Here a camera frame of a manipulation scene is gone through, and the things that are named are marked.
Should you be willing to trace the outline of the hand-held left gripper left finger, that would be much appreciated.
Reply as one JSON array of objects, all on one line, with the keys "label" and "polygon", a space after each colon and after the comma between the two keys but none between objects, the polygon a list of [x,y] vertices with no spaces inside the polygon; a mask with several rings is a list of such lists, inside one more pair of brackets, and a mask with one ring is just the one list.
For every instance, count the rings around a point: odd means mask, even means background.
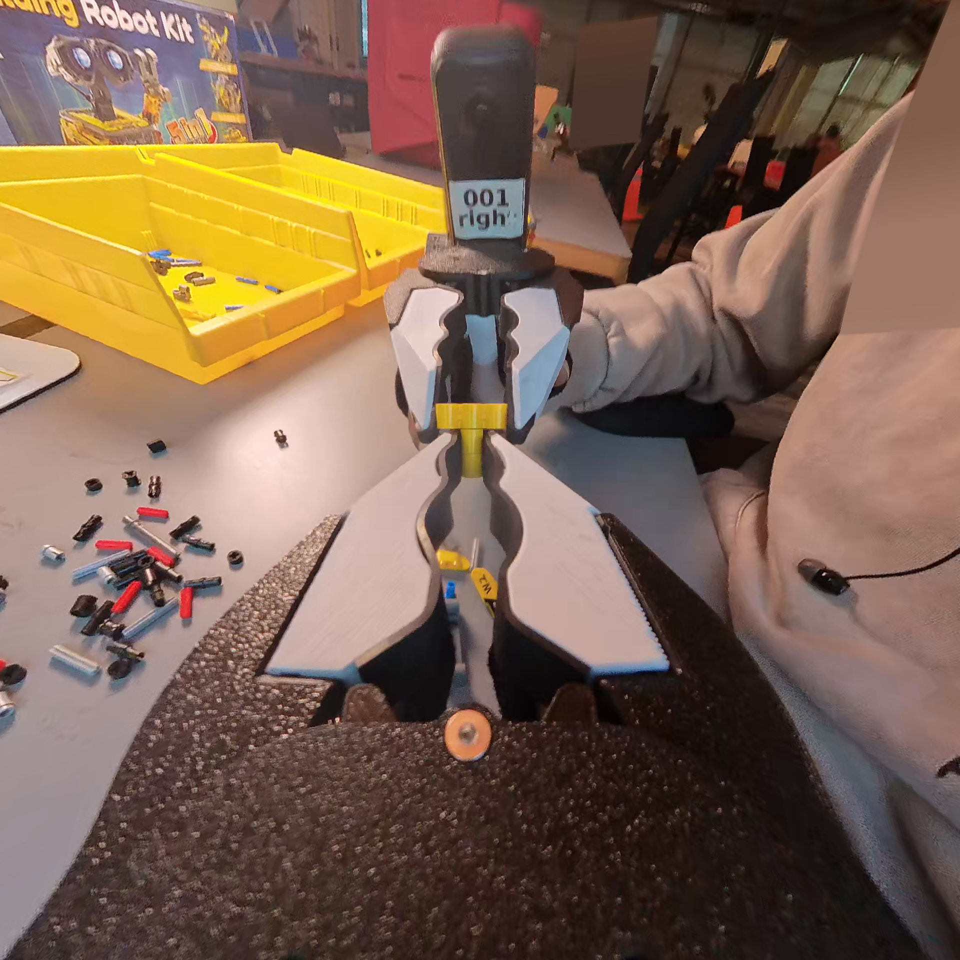
[{"label": "hand-held left gripper left finger", "polygon": [[450,682],[436,551],[454,488],[455,436],[438,436],[348,509],[278,636],[270,677]]}]

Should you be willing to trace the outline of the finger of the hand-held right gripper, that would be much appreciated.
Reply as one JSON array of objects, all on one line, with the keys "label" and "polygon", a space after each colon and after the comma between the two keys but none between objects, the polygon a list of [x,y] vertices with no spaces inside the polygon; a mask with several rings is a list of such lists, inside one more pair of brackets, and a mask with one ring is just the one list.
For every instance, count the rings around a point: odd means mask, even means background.
[{"label": "finger of the hand-held right gripper", "polygon": [[525,439],[542,414],[569,343],[556,290],[521,289],[503,296],[503,380],[511,439]]},{"label": "finger of the hand-held right gripper", "polygon": [[393,325],[393,352],[410,412],[426,428],[437,428],[435,406],[448,402],[453,340],[449,321],[462,306],[460,291],[447,286],[418,287],[407,296]]}]

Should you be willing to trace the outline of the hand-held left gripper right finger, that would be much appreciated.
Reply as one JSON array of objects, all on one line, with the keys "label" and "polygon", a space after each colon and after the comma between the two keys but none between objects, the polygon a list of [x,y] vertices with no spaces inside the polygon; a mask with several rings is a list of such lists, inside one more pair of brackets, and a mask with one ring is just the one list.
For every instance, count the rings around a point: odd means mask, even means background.
[{"label": "hand-held left gripper right finger", "polygon": [[511,624],[590,679],[666,673],[599,510],[503,436],[487,438],[487,489]]}]

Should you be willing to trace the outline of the yellow connector with black pin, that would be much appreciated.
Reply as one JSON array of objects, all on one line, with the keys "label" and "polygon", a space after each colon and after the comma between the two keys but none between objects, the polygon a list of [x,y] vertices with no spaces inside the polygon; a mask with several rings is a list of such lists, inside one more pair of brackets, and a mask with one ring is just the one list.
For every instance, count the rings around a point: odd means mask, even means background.
[{"label": "yellow connector with black pin", "polygon": [[439,431],[458,432],[461,442],[461,474],[476,479],[483,475],[483,441],[488,431],[506,430],[506,403],[438,403]]}]

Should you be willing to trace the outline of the person's right forearm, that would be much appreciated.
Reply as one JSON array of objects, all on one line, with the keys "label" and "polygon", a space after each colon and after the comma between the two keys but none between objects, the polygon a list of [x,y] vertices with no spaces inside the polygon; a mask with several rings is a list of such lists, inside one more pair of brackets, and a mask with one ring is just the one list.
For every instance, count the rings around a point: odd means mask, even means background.
[{"label": "person's right forearm", "polygon": [[548,409],[684,394],[751,402],[786,387],[841,329],[883,176],[913,94],[781,207],[707,234],[689,261],[587,291],[572,371]]}]

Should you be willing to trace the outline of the grey desk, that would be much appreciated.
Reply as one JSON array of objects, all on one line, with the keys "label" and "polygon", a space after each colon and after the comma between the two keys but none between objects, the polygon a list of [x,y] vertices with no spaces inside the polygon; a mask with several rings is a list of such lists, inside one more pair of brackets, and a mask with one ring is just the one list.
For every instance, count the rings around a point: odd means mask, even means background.
[{"label": "grey desk", "polygon": [[[394,399],[380,301],[200,386],[61,327],[28,343],[77,354],[66,381],[2,414],[2,659],[28,676],[2,723],[2,955],[29,928],[87,839],[154,702],[216,621],[325,517],[414,453]],[[188,622],[171,615],[139,642],[146,661],[113,683],[52,662],[77,639],[71,571],[91,514],[120,538],[141,503],[121,473],[160,474],[171,523],[198,515],[217,546],[188,577],[222,576]]]}]

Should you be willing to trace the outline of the person's right hand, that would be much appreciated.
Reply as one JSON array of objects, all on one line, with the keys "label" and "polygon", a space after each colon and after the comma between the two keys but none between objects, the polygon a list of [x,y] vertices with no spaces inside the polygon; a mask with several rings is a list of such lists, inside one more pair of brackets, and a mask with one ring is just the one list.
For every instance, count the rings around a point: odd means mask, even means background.
[{"label": "person's right hand", "polygon": [[403,386],[402,375],[399,368],[397,369],[394,377],[394,396],[400,413],[406,418],[414,447],[417,450],[423,449],[436,439],[437,430],[432,421],[430,421],[425,428],[422,428],[422,425],[416,419],[415,415],[410,412],[406,392]]}]

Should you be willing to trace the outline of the red felt bag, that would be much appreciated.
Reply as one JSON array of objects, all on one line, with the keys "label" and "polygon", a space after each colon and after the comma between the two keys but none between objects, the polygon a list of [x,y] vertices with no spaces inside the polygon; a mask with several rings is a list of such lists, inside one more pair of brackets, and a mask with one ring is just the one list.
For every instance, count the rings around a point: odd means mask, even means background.
[{"label": "red felt bag", "polygon": [[534,46],[543,15],[530,3],[369,1],[367,106],[372,150],[401,162],[440,167],[431,90],[431,55],[440,33],[459,26],[508,24]]}]

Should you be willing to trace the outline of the grey table with wooden edge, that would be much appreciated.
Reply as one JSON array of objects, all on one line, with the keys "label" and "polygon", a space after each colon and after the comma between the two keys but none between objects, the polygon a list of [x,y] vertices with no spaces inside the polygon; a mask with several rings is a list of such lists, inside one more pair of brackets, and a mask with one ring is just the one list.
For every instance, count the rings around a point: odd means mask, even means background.
[{"label": "grey table with wooden edge", "polygon": [[575,157],[533,154],[530,214],[532,243],[558,266],[621,284],[632,253],[598,177]]}]

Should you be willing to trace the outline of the yellow plastic bin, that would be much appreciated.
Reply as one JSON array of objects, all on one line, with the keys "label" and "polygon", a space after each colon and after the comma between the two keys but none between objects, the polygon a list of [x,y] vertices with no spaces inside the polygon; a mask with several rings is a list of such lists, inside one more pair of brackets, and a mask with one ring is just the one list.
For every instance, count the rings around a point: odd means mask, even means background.
[{"label": "yellow plastic bin", "polygon": [[363,255],[362,291],[352,306],[382,297],[405,269],[418,266],[428,234],[444,234],[442,189],[278,143],[140,147],[151,160],[168,154],[351,214]]},{"label": "yellow plastic bin", "polygon": [[[351,213],[168,153],[2,148],[2,301],[198,384],[341,318],[362,291]],[[282,287],[185,318],[147,252]]]}]

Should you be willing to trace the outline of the scattered small building pieces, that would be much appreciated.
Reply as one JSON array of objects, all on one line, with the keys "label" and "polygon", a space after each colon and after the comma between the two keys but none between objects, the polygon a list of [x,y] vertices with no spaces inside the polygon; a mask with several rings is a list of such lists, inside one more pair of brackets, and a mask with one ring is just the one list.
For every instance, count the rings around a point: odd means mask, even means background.
[{"label": "scattered small building pieces", "polygon": [[18,717],[22,690],[40,691],[43,665],[95,686],[99,658],[124,663],[119,686],[137,655],[114,646],[124,638],[127,608],[145,602],[141,613],[175,611],[185,578],[184,560],[201,551],[167,533],[169,519],[146,516],[154,499],[149,479],[123,487],[113,471],[146,474],[172,471],[172,492],[156,498],[158,508],[201,506],[223,518],[230,502],[245,493],[256,451],[256,433],[229,421],[164,433],[166,452],[137,453],[139,439],[90,428],[71,436],[59,424],[29,424],[14,418],[2,425],[2,744],[11,743],[25,721]]}]

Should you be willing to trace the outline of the small pieces inside bin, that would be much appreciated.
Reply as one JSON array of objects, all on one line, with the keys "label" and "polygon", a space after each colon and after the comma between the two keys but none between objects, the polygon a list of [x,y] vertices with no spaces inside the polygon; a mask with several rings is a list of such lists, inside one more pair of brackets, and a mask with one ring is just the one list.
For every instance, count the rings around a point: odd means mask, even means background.
[{"label": "small pieces inside bin", "polygon": [[184,318],[195,321],[233,314],[268,302],[285,292],[247,272],[212,266],[194,256],[161,247],[147,251],[150,267]]}]

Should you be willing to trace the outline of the person's beige sweatshirt torso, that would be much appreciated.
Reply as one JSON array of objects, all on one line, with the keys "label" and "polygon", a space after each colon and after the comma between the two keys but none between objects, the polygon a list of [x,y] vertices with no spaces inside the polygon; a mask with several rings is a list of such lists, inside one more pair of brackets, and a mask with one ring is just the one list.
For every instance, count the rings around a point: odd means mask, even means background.
[{"label": "person's beige sweatshirt torso", "polygon": [[928,568],[959,542],[958,329],[839,337],[778,446],[703,487],[734,629],[851,846],[958,958],[958,558]]}]

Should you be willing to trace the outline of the robot kit box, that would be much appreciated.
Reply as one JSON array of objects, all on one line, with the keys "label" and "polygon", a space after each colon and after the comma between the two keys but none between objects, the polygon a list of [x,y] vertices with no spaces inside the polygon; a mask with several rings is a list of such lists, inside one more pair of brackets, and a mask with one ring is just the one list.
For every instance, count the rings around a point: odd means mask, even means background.
[{"label": "robot kit box", "polygon": [[252,139],[235,7],[3,1],[4,146]]}]

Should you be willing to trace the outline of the white instruction sheet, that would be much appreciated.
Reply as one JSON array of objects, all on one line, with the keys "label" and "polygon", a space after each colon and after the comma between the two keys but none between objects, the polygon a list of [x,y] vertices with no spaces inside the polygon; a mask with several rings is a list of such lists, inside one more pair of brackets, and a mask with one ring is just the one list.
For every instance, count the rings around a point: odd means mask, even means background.
[{"label": "white instruction sheet", "polygon": [[73,351],[1,335],[1,412],[74,377],[82,361]]}]

